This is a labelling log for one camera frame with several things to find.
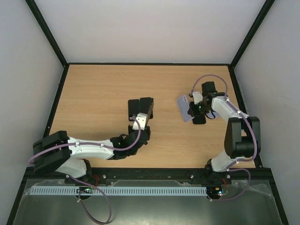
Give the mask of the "black bare phone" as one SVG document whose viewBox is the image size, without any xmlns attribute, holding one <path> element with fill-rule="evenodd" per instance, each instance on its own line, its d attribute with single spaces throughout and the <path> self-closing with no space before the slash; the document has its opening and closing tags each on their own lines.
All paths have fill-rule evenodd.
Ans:
<svg viewBox="0 0 300 225">
<path fill-rule="evenodd" d="M 128 100 L 128 120 L 133 121 L 132 117 L 137 116 L 140 112 L 140 100 L 131 99 Z"/>
</svg>

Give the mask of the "black phone case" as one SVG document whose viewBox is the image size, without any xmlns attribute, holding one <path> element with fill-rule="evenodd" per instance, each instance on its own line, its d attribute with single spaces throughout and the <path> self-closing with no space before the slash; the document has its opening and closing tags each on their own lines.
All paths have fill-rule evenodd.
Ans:
<svg viewBox="0 0 300 225">
<path fill-rule="evenodd" d="M 206 123 L 206 117 L 203 114 L 197 115 L 192 119 L 193 124 L 203 125 Z"/>
</svg>

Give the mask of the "lilac phone case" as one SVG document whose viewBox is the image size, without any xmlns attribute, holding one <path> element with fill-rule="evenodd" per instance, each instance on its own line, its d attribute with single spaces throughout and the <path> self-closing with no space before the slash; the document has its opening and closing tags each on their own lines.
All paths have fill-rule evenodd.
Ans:
<svg viewBox="0 0 300 225">
<path fill-rule="evenodd" d="M 213 120 L 215 118 L 218 118 L 220 115 L 214 111 L 214 110 L 210 110 L 208 113 L 205 114 L 206 118 Z"/>
</svg>

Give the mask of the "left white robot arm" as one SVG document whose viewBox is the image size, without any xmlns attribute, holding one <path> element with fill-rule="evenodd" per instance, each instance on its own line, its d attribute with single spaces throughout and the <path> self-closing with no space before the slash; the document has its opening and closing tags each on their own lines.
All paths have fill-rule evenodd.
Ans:
<svg viewBox="0 0 300 225">
<path fill-rule="evenodd" d="M 41 175 L 60 172 L 74 178 L 89 173 L 89 158 L 121 160 L 135 155 L 148 144 L 150 127 L 128 126 L 128 134 L 103 141 L 80 140 L 67 135 L 66 131 L 55 132 L 33 144 L 33 156 L 29 163 L 34 173 Z"/>
</svg>

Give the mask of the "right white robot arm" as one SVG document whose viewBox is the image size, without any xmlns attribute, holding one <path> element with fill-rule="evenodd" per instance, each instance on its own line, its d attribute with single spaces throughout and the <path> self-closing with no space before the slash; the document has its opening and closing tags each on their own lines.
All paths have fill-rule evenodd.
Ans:
<svg viewBox="0 0 300 225">
<path fill-rule="evenodd" d="M 207 162 L 208 170 L 204 172 L 208 183 L 216 183 L 221 173 L 229 171 L 239 162 L 255 160 L 260 151 L 260 120 L 249 116 L 236 107 L 227 92 L 218 92 L 214 82 L 202 84 L 202 91 L 191 90 L 187 101 L 183 96 L 185 108 L 181 111 L 184 121 L 205 124 L 206 119 L 222 118 L 226 123 L 224 147 L 219 155 Z"/>
</svg>

